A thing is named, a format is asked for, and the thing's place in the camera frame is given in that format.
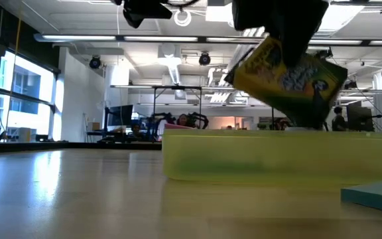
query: security camera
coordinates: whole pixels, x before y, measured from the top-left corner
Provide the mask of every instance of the security camera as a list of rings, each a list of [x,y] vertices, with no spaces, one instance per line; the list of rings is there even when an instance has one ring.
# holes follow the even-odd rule
[[[200,56],[198,63],[200,63],[200,66],[209,65],[210,64],[209,52],[203,52],[202,55]]]
[[[99,56],[92,56],[92,59],[90,61],[90,68],[99,69],[100,66],[101,66],[101,60],[99,59]]]

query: metal frame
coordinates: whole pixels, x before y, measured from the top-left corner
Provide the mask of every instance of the metal frame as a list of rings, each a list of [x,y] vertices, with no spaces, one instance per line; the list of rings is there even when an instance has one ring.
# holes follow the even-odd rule
[[[16,93],[16,92],[11,92],[9,90],[6,90],[6,89],[2,89],[0,88],[0,94],[3,95],[3,96],[11,96],[13,98],[16,98],[16,99],[20,99],[20,100],[26,100],[26,101],[29,101],[29,102],[34,102],[34,103],[38,103],[38,104],[44,104],[46,106],[49,106],[52,113],[55,114],[55,111],[56,111],[56,106],[55,104],[52,104],[51,102],[47,102],[45,100],[41,100],[39,98],[35,98],[35,97],[32,97],[32,96],[27,96],[27,95],[24,95],[24,94],[19,94],[19,93]]]
[[[199,106],[199,114],[202,114],[202,96],[203,96],[203,89],[201,86],[153,86],[154,89],[154,100],[153,100],[153,122],[156,122],[156,100],[157,98],[166,90],[166,89],[171,89],[171,90],[199,90],[200,91],[200,97],[197,96],[199,99],[199,104],[196,104],[195,106]],[[157,89],[163,89],[163,91],[160,94],[157,94]]]

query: person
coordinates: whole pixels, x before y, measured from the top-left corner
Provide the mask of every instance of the person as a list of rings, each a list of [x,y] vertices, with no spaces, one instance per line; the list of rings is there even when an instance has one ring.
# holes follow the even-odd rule
[[[189,127],[189,125],[188,125],[188,116],[186,116],[185,114],[180,115],[178,120],[176,121],[176,124],[177,125],[181,125],[181,126]]]
[[[342,115],[343,108],[337,106],[334,108],[334,113],[336,114],[335,118],[332,119],[332,131],[346,131],[346,121]]]
[[[132,125],[132,135],[138,139],[143,138],[143,134],[141,133],[141,126],[137,123]]]

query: black equipment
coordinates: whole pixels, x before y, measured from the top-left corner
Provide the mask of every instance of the black equipment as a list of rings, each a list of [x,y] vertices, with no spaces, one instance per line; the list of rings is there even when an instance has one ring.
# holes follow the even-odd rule
[[[190,124],[196,125],[198,128],[206,129],[209,126],[209,120],[202,114],[194,112],[192,114],[188,114],[187,117]]]
[[[130,26],[138,28],[144,19],[170,19],[172,12],[162,4],[182,10],[198,1],[176,5],[169,0],[123,0],[123,15]],[[111,2],[122,4],[121,0]],[[288,67],[295,66],[306,52],[327,8],[325,0],[232,0],[235,29],[265,27],[266,32],[281,41],[284,63]]]
[[[328,2],[323,0],[233,0],[235,29],[265,27],[281,41],[284,63],[293,67],[306,52],[309,40],[318,30]]]
[[[117,106],[108,110],[108,126],[131,125],[133,105]]]
[[[348,127],[356,131],[374,131],[372,111],[359,106],[347,106]]]
[[[147,120],[149,121],[147,137],[153,140],[159,138],[159,125],[162,120],[166,120],[166,123],[175,124],[176,118],[171,113],[155,113]]]
[[[200,59],[198,60],[198,63],[200,63],[200,66],[207,66],[210,64],[210,56],[208,52],[203,52],[200,56]]]
[[[101,60],[99,59],[99,56],[92,56],[92,59],[90,61],[90,68],[99,69],[100,66],[101,66]]]
[[[36,142],[47,142],[48,141],[48,135],[36,135],[35,141]]]
[[[108,132],[107,126],[123,126],[131,125],[132,122],[133,105],[130,106],[117,106],[112,108],[104,108],[104,128],[103,131],[88,133],[88,135],[101,135],[103,139],[98,143],[125,143],[127,135],[125,132]]]

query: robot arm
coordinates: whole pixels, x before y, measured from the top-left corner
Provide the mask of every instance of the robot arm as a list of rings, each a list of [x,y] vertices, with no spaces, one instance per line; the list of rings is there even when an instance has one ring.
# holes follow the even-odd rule
[[[209,120],[207,119],[207,116],[205,115],[194,112],[192,114],[188,114],[188,118],[194,121],[197,121],[197,120],[202,121],[203,122],[202,129],[206,129],[209,126]]]

